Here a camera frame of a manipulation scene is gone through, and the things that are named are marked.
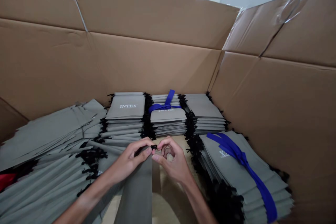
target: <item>blue strap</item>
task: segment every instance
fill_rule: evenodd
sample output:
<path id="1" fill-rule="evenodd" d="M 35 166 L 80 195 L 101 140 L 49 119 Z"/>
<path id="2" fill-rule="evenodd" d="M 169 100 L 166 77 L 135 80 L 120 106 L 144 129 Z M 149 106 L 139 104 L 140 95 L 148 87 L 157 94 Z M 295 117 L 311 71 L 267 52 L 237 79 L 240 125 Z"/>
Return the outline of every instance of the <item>blue strap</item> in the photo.
<path id="1" fill-rule="evenodd" d="M 160 104 L 154 104 L 152 106 L 150 106 L 149 108 L 149 113 L 152 113 L 153 110 L 167 110 L 167 109 L 171 109 L 171 108 L 182 108 L 181 106 L 171 106 L 170 103 L 172 102 L 172 99 L 174 97 L 175 94 L 175 90 L 170 90 L 169 94 L 167 96 L 166 102 L 164 103 L 164 105 L 160 105 Z"/>
<path id="2" fill-rule="evenodd" d="M 210 138 L 211 140 L 214 140 L 215 142 L 220 144 L 220 148 L 225 151 L 230 156 L 237 159 L 237 161 L 246 168 L 246 170 L 249 172 L 251 177 L 254 179 L 257 188 L 259 189 L 261 193 L 262 200 L 264 201 L 266 214 L 267 214 L 267 223 L 272 223 L 277 220 L 278 213 L 277 209 L 275 207 L 275 202 L 273 200 L 273 197 L 263 181 L 258 177 L 258 175 L 252 170 L 250 165 L 248 164 L 245 152 L 242 152 L 240 148 L 233 142 L 227 135 L 223 133 L 217 133 L 216 136 L 214 134 L 208 133 L 207 138 Z"/>

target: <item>human hand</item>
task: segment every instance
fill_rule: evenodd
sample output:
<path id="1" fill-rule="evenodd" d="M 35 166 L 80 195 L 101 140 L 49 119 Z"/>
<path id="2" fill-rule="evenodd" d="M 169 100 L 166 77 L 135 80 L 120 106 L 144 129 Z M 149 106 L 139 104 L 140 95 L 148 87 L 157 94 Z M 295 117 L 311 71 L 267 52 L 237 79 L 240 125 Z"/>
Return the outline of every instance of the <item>human hand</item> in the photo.
<path id="1" fill-rule="evenodd" d="M 139 148 L 146 145 L 149 146 L 149 148 L 143 150 L 138 156 L 134 156 Z M 148 137 L 130 143 L 113 165 L 106 171 L 111 175 L 110 182 L 116 184 L 127 178 L 140 163 L 145 161 L 152 152 L 155 152 L 155 150 L 150 148 L 151 145 L 153 145 L 153 142 Z"/>
<path id="2" fill-rule="evenodd" d="M 194 180 L 182 148 L 172 137 L 167 136 L 163 139 L 157 146 L 157 149 L 161 151 L 161 156 L 155 154 L 152 156 L 152 159 L 162 165 L 170 177 L 182 185 L 187 185 Z M 174 157 L 172 161 L 167 160 L 167 154 L 169 153 Z"/>

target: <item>finger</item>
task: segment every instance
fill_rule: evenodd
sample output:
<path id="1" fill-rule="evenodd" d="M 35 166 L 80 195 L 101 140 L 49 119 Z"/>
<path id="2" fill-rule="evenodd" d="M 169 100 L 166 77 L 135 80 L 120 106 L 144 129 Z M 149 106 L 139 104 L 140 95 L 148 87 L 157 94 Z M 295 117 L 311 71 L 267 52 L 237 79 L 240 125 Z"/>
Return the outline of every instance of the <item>finger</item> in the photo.
<path id="1" fill-rule="evenodd" d="M 170 136 L 166 137 L 165 139 L 163 139 L 159 145 L 157 146 L 157 149 L 160 150 L 163 145 L 170 145 L 171 148 L 175 151 L 181 149 L 181 147 L 174 141 L 174 139 L 172 139 Z"/>
<path id="2" fill-rule="evenodd" d="M 151 153 L 152 148 L 148 147 L 146 150 L 143 150 L 138 156 L 133 158 L 132 161 L 135 164 L 134 168 L 137 167 L 143 161 L 145 161 Z"/>
<path id="3" fill-rule="evenodd" d="M 163 157 L 165 158 L 165 159 L 167 159 L 167 155 L 168 154 L 171 154 L 173 157 L 175 157 L 175 153 L 174 153 L 174 151 L 172 150 L 172 149 L 170 149 L 170 148 L 166 148 L 165 150 L 164 150 L 164 155 L 163 155 Z"/>
<path id="4" fill-rule="evenodd" d="M 164 157 L 162 157 L 162 156 L 159 156 L 159 155 L 153 155 L 152 156 L 152 159 L 155 161 L 155 162 L 157 162 L 157 163 L 159 163 L 160 165 L 162 165 L 162 167 L 166 170 L 167 168 L 168 168 L 168 166 L 169 166 L 169 164 L 168 164 L 168 161 L 167 161 L 167 159 L 165 159 Z"/>
<path id="5" fill-rule="evenodd" d="M 139 148 L 144 147 L 146 145 L 149 147 L 153 145 L 153 142 L 149 137 L 130 143 L 127 147 L 127 151 L 130 153 L 136 152 Z"/>
<path id="6" fill-rule="evenodd" d="M 165 154 L 165 149 L 168 147 L 168 145 L 164 145 L 162 148 L 161 148 L 161 156 L 163 156 Z"/>

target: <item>cardboard flap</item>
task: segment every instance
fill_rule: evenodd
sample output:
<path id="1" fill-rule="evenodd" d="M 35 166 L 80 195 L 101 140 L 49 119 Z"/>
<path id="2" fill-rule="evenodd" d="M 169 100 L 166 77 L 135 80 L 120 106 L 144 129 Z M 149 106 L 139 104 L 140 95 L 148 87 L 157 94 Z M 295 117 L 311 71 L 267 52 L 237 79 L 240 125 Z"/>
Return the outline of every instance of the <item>cardboard flap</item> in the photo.
<path id="1" fill-rule="evenodd" d="M 86 32 L 0 19 L 0 96 L 28 119 L 107 94 Z"/>
<path id="2" fill-rule="evenodd" d="M 207 0 L 78 0 L 89 31 L 222 49 L 239 9 Z"/>
<path id="3" fill-rule="evenodd" d="M 0 98 L 0 143 L 10 137 L 17 128 L 28 120 Z"/>
<path id="4" fill-rule="evenodd" d="M 336 67 L 336 0 L 301 0 L 265 57 Z"/>
<path id="5" fill-rule="evenodd" d="M 90 33 L 108 93 L 205 93 L 220 50 Z"/>
<path id="6" fill-rule="evenodd" d="M 260 55 L 300 0 L 273 0 L 242 9 L 224 51 Z"/>
<path id="7" fill-rule="evenodd" d="M 0 0 L 0 18 L 84 30 L 74 0 Z"/>
<path id="8" fill-rule="evenodd" d="M 210 93 L 257 154 L 290 174 L 288 220 L 335 219 L 335 86 L 334 68 L 226 53 Z"/>

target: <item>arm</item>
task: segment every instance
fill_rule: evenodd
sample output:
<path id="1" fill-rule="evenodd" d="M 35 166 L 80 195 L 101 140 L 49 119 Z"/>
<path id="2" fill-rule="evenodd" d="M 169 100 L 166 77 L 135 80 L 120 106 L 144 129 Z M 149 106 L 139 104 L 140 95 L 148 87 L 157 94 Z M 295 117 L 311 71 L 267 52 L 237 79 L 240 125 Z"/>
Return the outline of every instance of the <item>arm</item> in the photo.
<path id="1" fill-rule="evenodd" d="M 127 178 L 134 169 L 153 152 L 151 148 L 134 157 L 135 152 L 143 146 L 151 146 L 153 142 L 144 138 L 129 144 L 125 151 L 93 184 L 53 224 L 81 224 L 100 199 L 115 184 Z"/>
<path id="2" fill-rule="evenodd" d="M 153 160 L 162 165 L 170 177 L 181 183 L 198 223 L 217 224 L 189 170 L 182 148 L 168 136 L 159 143 L 157 149 L 161 150 L 161 156 L 155 154 Z M 168 153 L 174 157 L 171 162 L 167 160 Z"/>

